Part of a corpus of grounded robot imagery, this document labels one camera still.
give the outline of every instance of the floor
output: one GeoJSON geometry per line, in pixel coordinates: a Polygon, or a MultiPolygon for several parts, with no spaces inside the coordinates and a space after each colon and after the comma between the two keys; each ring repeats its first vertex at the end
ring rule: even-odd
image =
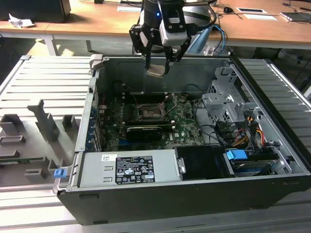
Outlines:
{"type": "MultiPolygon", "coordinates": [[[[92,41],[93,52],[88,52],[85,41],[78,40],[56,40],[59,54],[62,56],[90,56],[93,53],[105,55],[131,54],[132,43],[92,41]]],[[[255,48],[233,47],[234,53],[240,58],[252,58],[255,48]]],[[[268,58],[273,60],[275,65],[291,81],[295,80],[300,70],[308,60],[311,59],[310,50],[282,50],[278,58],[273,59],[277,53],[275,49],[262,49],[257,54],[258,58],[268,58]]],[[[43,40],[21,39],[21,38],[0,38],[0,82],[9,74],[21,55],[48,56],[48,50],[43,40]]],[[[311,75],[311,62],[300,73],[296,86],[300,86],[302,81],[311,75]]]]}

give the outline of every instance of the sticker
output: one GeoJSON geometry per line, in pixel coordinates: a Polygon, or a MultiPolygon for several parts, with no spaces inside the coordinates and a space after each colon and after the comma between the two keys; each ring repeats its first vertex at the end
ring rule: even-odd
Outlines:
{"type": "Polygon", "coordinates": [[[155,182],[152,156],[116,158],[116,183],[155,182]]]}
{"type": "Polygon", "coordinates": [[[115,161],[117,154],[102,154],[102,162],[115,161]]]}

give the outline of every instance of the circuit board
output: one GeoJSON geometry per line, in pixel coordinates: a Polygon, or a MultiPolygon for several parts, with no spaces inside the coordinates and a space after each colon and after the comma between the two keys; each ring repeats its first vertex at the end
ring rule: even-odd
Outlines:
{"type": "Polygon", "coordinates": [[[104,151],[122,150],[163,150],[176,146],[203,145],[204,141],[192,119],[193,106],[186,96],[171,94],[165,100],[165,117],[174,121],[174,128],[163,131],[161,139],[150,142],[129,142],[124,136],[123,114],[126,108],[135,108],[135,104],[125,103],[122,98],[114,98],[108,105],[109,115],[104,123],[106,146],[104,151]]]}

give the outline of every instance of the table leg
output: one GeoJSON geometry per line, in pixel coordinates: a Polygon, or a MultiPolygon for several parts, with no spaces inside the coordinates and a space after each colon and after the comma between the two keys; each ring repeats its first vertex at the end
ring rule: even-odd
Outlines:
{"type": "Polygon", "coordinates": [[[44,42],[48,47],[50,56],[59,56],[53,37],[51,35],[45,35],[42,39],[44,39],[44,42]]]}
{"type": "Polygon", "coordinates": [[[86,40],[87,51],[92,52],[92,45],[90,40],[86,40]]]}

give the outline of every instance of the green motherboard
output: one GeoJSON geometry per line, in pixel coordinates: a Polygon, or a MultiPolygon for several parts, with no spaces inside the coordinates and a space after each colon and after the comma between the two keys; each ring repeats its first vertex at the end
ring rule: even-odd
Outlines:
{"type": "Polygon", "coordinates": [[[139,110],[148,106],[157,106],[154,103],[140,104],[126,103],[124,97],[116,97],[107,104],[107,116],[104,120],[103,132],[105,137],[104,151],[122,150],[163,150],[173,149],[176,146],[203,145],[204,141],[201,132],[198,130],[193,117],[193,105],[187,96],[170,94],[166,96],[159,119],[166,118],[173,123],[171,129],[163,130],[159,140],[144,142],[129,142],[126,138],[126,120],[129,117],[139,116],[139,110]],[[126,110],[131,109],[126,118],[126,110]]]}

